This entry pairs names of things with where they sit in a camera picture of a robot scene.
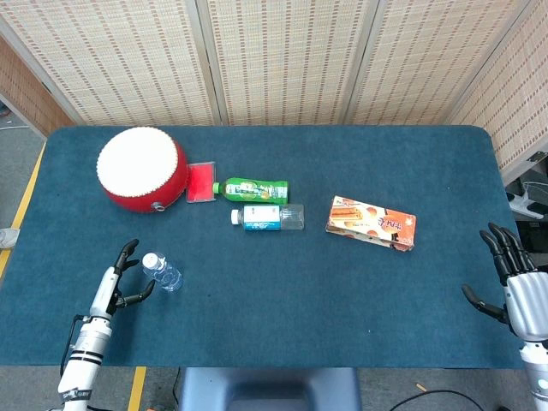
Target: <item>wire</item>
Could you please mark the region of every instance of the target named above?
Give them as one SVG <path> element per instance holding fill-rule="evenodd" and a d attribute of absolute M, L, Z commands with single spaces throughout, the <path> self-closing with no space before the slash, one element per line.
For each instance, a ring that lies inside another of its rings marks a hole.
<path fill-rule="evenodd" d="M 181 368 L 179 367 L 177 369 L 177 376 L 175 377 L 175 381 L 173 382 L 173 388 L 171 389 L 171 394 L 173 394 L 173 399 L 175 400 L 175 404 L 177 404 L 177 406 L 179 405 L 179 400 L 177 400 L 177 395 L 175 393 L 175 388 L 177 386 L 177 381 L 179 380 L 180 375 L 181 375 Z"/>
<path fill-rule="evenodd" d="M 546 182 L 522 182 L 521 184 L 538 184 L 539 186 L 547 186 L 548 187 L 548 183 Z"/>
<path fill-rule="evenodd" d="M 91 409 L 92 411 L 110 411 L 109 409 L 105 409 L 105 408 L 95 408 L 95 407 L 92 407 L 91 405 L 88 405 L 87 409 Z"/>
<path fill-rule="evenodd" d="M 1 127 L 0 130 L 13 130 L 14 128 L 29 128 L 28 126 L 9 126 L 9 127 Z"/>
<path fill-rule="evenodd" d="M 394 407 L 392 407 L 390 409 L 390 411 L 394 411 L 396 408 L 398 408 L 399 406 L 405 404 L 406 402 L 416 400 L 417 398 L 420 398 L 422 396 L 427 396 L 428 394 L 438 394 L 438 393 L 443 393 L 443 392 L 448 393 L 448 394 L 455 394 L 456 396 L 463 396 L 464 398 L 466 398 L 470 402 L 473 402 L 474 405 L 478 408 L 479 411 L 485 411 L 475 400 L 473 400 L 469 396 L 467 396 L 465 394 L 462 394 L 459 391 L 453 391 L 453 390 L 431 390 L 431 391 L 421 392 L 420 394 L 417 394 L 416 396 L 411 396 L 410 398 L 399 402 Z"/>
<path fill-rule="evenodd" d="M 70 348 L 70 342 L 72 341 L 72 336 L 74 334 L 74 328 L 76 327 L 76 323 L 78 321 L 82 321 L 84 319 L 83 315 L 76 314 L 74 318 L 72 319 L 72 325 L 70 326 L 70 334 L 68 335 L 67 343 L 65 344 L 65 350 L 63 352 L 63 357 L 61 358 L 61 365 L 59 366 L 59 375 L 63 377 L 63 373 L 65 372 L 65 361 L 67 359 L 67 354 L 69 353 Z"/>
<path fill-rule="evenodd" d="M 528 190 L 529 190 L 529 186 L 531 186 L 531 182 L 528 182 L 527 184 L 526 184 L 526 183 L 523 183 L 523 185 L 525 186 L 525 192 L 527 193 L 527 192 L 528 192 Z M 542 189 L 542 188 L 540 188 L 540 187 L 536 187 L 536 186 L 531 186 L 531 188 L 535 188 L 535 189 L 537 189 L 537 190 L 541 191 L 542 193 L 544 193 L 544 194 L 548 195 L 548 191 L 546 191 L 546 190 L 543 190 L 543 189 Z"/>

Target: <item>drum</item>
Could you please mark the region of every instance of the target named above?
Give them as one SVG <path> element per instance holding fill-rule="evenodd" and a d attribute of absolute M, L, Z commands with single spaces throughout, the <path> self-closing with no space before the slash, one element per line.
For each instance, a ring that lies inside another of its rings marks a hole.
<path fill-rule="evenodd" d="M 103 147 L 97 177 L 106 194 L 131 211 L 163 211 L 188 183 L 182 147 L 152 127 L 129 128 Z"/>

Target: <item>yellow floor line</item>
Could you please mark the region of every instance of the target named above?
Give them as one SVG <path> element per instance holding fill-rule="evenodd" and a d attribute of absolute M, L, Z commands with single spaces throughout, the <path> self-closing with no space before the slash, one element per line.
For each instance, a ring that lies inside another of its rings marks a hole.
<path fill-rule="evenodd" d="M 31 178 L 28 181 L 27 188 L 25 189 L 25 193 L 23 194 L 23 198 L 21 199 L 21 203 L 19 203 L 19 208 L 17 209 L 17 213 L 15 214 L 14 222 L 11 224 L 14 229 L 19 229 L 21 227 L 21 223 L 23 222 L 23 218 L 25 217 L 25 213 L 27 212 L 28 203 L 30 202 L 33 195 L 34 184 L 36 184 L 36 177 L 38 177 L 40 163 L 42 162 L 42 154 L 44 154 L 44 148 L 45 145 L 42 146 L 42 151 L 40 151 L 40 154 L 38 155 L 38 159 L 36 160 L 36 164 L 34 165 L 33 173 L 31 174 Z M 6 265 L 8 264 L 10 254 L 11 252 L 9 250 L 2 250 L 0 252 L 0 280 L 2 279 Z"/>
<path fill-rule="evenodd" d="M 146 367 L 137 366 L 134 374 L 134 384 L 131 387 L 131 397 L 129 398 L 128 411 L 139 411 L 140 398 L 143 394 L 145 385 Z"/>

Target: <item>gray carpet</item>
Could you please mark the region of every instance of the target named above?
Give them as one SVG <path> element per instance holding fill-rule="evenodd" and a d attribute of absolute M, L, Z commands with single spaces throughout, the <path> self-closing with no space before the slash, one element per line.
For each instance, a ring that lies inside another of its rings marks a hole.
<path fill-rule="evenodd" d="M 140 410 L 175 406 L 171 387 L 176 368 L 147 368 Z M 113 411 L 128 409 L 134 369 L 101 368 L 91 404 Z M 46 410 L 59 406 L 59 370 L 53 366 L 0 367 L 2 409 Z M 415 384 L 428 390 L 459 390 L 485 409 L 504 405 L 513 411 L 534 411 L 523 371 L 516 370 L 438 370 L 438 369 L 360 369 L 364 411 L 388 411 L 402 399 L 418 394 Z M 449 394 L 431 394 L 402 405 L 401 411 L 473 411 L 465 399 Z"/>
<path fill-rule="evenodd" d="M 25 126 L 13 113 L 0 128 Z M 13 222 L 44 142 L 30 128 L 0 130 L 0 228 Z"/>

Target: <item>cardboard box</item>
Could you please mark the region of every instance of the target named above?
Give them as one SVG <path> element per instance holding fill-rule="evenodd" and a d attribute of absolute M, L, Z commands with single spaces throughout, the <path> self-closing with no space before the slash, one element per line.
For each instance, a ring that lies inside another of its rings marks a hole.
<path fill-rule="evenodd" d="M 417 217 L 335 196 L 325 231 L 379 246 L 409 251 Z"/>

